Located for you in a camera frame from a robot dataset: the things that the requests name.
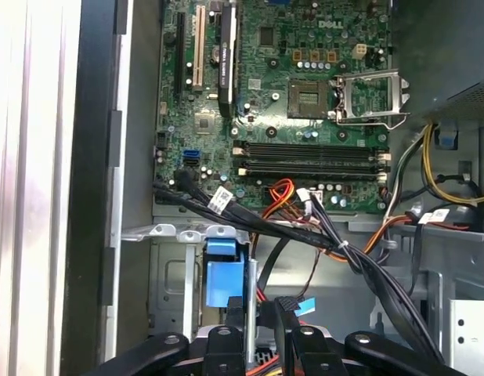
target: cpu socket lever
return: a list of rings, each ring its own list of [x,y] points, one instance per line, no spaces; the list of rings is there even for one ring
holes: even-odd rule
[[[372,111],[367,110],[361,114],[356,114],[353,109],[353,93],[355,84],[359,81],[369,83],[376,80],[388,80],[388,108],[387,110]],[[338,105],[327,115],[338,125],[383,125],[389,130],[393,130],[403,124],[408,113],[402,112],[402,106],[410,98],[409,93],[403,92],[409,88],[409,82],[399,76],[399,70],[380,70],[361,74],[338,75],[330,81],[330,86],[336,92]],[[402,120],[395,125],[389,125],[383,121],[370,122],[367,120],[402,117]]]

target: screw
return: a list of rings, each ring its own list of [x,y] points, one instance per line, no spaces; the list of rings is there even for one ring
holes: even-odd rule
[[[302,333],[304,335],[312,335],[313,329],[311,327],[302,327]]]
[[[179,338],[177,335],[169,335],[164,342],[166,345],[174,345],[179,342]]]
[[[360,343],[363,343],[363,344],[366,344],[366,343],[369,343],[370,342],[370,339],[369,337],[367,337],[365,334],[358,334],[355,336],[355,340],[357,342],[360,342]]]
[[[221,329],[218,330],[218,334],[220,335],[228,335],[230,333],[231,331],[229,331],[229,329],[226,327],[222,327]]]

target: blue sata port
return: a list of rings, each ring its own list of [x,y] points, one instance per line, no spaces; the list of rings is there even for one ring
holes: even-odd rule
[[[198,166],[200,164],[200,150],[183,150],[182,162],[186,166]]]
[[[183,150],[183,159],[200,159],[200,150]]]

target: motherboard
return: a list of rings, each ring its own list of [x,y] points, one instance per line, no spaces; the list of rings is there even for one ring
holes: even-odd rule
[[[187,170],[260,210],[282,178],[320,192],[328,211],[384,211],[388,131],[338,124],[331,82],[388,69],[382,0],[170,0],[164,12],[156,176],[182,191]],[[351,111],[387,109],[388,81],[360,80]]]

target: green circuit board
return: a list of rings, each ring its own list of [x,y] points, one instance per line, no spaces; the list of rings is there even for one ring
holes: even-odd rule
[[[194,178],[207,193],[219,185],[231,190],[237,200],[254,210],[268,205],[267,186],[275,176],[241,176],[233,163],[233,145],[238,142],[303,146],[388,147],[388,132],[382,126],[344,126],[327,120],[334,108],[329,80],[338,74],[378,71],[388,68],[388,6],[368,0],[296,0],[272,4],[244,0],[237,7],[237,67],[234,71],[233,116],[222,117],[217,100],[219,85],[219,24],[221,2],[172,0],[165,9],[161,64],[160,103],[157,122],[156,175],[175,187],[175,172],[184,168],[184,150],[199,150]],[[185,81],[177,95],[178,63],[195,59],[197,5],[205,6],[203,85]],[[215,17],[209,12],[215,10]],[[179,14],[184,15],[184,56],[178,54]],[[358,44],[369,47],[361,59],[352,51]],[[386,81],[354,86],[355,112],[387,107]],[[305,114],[299,109],[306,108]],[[285,152],[282,162],[286,162]],[[323,191],[327,210],[382,212],[379,185],[358,179],[321,179],[288,176],[297,186]]]

